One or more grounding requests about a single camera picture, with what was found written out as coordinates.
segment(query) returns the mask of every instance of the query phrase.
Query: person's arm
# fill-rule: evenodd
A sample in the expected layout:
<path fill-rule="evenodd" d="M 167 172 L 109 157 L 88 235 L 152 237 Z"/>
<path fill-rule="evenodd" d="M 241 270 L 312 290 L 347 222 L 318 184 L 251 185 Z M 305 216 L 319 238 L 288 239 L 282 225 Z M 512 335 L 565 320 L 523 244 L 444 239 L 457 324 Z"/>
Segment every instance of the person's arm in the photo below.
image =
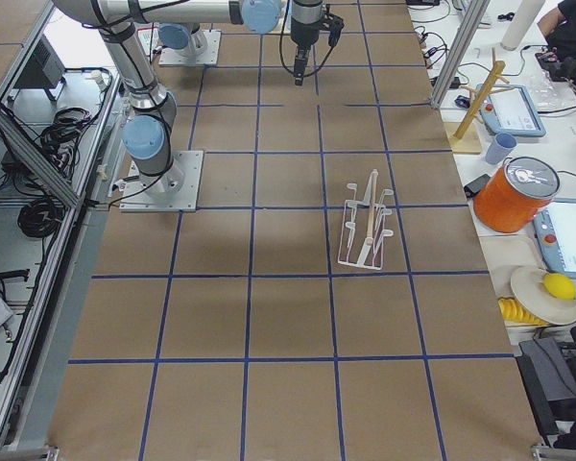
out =
<path fill-rule="evenodd" d="M 553 8 L 550 12 L 545 14 L 540 21 L 538 21 L 538 27 L 540 28 L 541 34 L 543 36 L 549 36 L 555 28 L 565 21 L 565 16 L 559 10 L 559 7 Z"/>

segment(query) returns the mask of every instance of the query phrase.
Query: black clothing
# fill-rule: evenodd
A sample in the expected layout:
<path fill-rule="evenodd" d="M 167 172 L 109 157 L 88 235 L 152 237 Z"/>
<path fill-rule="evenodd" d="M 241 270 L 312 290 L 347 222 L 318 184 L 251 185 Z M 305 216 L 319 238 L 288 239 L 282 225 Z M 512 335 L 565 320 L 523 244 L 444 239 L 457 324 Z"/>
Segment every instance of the black clothing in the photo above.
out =
<path fill-rule="evenodd" d="M 557 26 L 546 41 L 550 47 L 557 48 L 560 60 L 576 58 L 576 0 L 563 0 L 558 7 L 565 22 Z"/>

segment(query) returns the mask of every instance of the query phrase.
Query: blue cup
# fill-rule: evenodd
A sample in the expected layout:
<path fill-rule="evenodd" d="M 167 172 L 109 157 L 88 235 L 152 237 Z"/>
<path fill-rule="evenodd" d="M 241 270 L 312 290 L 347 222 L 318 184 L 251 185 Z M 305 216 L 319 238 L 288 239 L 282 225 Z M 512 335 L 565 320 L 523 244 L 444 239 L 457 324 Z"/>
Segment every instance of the blue cup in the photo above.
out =
<path fill-rule="evenodd" d="M 509 133 L 498 133 L 492 139 L 491 146 L 484 156 L 486 163 L 496 165 L 507 157 L 516 147 L 516 139 Z"/>

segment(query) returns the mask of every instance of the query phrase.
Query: person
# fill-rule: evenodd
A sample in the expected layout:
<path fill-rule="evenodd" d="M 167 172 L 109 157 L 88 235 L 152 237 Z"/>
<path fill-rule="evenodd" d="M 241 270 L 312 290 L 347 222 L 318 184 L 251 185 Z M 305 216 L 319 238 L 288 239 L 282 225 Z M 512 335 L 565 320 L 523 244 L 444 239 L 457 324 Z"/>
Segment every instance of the person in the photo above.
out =
<path fill-rule="evenodd" d="M 538 22 L 548 46 L 557 49 L 560 61 L 576 58 L 576 0 L 563 0 Z"/>

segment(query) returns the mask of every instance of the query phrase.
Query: wooden base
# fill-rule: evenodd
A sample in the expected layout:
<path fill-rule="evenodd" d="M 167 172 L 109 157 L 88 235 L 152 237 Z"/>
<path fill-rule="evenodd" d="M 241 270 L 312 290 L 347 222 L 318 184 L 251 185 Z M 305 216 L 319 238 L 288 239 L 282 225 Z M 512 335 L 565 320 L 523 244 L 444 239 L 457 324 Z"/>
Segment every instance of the wooden base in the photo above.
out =
<path fill-rule="evenodd" d="M 473 125 L 469 125 L 463 138 L 459 139 L 454 134 L 459 128 L 460 123 L 457 122 L 444 122 L 445 133 L 448 136 L 450 147 L 453 154 L 480 154 L 482 152 L 482 144 L 480 144 L 480 137 L 478 131 Z"/>

